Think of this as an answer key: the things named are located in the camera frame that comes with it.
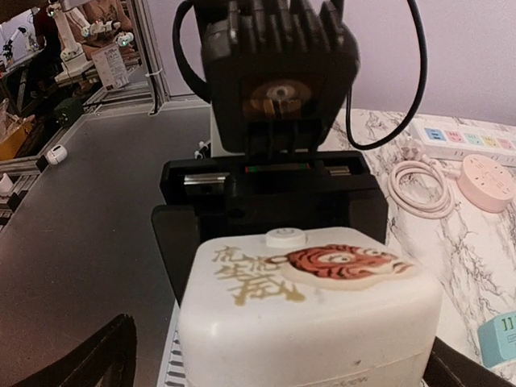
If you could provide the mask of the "teal power strip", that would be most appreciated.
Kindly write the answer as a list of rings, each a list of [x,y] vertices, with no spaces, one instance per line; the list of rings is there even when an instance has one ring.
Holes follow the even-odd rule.
[[[481,363],[515,384],[515,310],[497,314],[477,328]]]

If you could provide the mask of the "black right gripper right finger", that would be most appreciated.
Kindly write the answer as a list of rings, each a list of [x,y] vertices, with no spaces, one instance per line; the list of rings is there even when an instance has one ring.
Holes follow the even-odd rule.
[[[423,380],[428,386],[498,386],[498,375],[435,338]]]

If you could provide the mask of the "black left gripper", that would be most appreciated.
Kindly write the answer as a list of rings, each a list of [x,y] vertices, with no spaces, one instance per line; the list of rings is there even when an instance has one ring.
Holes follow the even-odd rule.
[[[272,229],[350,227],[386,238],[388,205],[364,157],[320,152],[359,67],[340,2],[184,1],[181,75],[214,114],[222,156],[171,160],[152,225],[174,297],[198,247]]]

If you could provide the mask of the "pink round power socket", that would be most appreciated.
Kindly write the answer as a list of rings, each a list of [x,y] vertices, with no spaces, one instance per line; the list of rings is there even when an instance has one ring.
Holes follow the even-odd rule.
[[[478,154],[467,155],[457,179],[460,192],[477,208],[501,213],[515,196],[515,182],[501,164]]]

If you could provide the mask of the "white multicolour power strip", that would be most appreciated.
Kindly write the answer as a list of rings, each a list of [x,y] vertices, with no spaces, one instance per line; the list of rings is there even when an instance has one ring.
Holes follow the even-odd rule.
[[[409,132],[422,142],[425,153],[433,159],[461,161],[476,154],[504,166],[515,166],[515,134],[464,124],[448,124],[417,119]]]

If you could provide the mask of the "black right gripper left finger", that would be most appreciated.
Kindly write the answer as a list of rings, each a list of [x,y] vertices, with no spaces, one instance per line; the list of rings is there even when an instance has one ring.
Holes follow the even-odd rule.
[[[137,334],[134,319],[120,314],[67,356],[48,366],[39,386],[132,386]]]

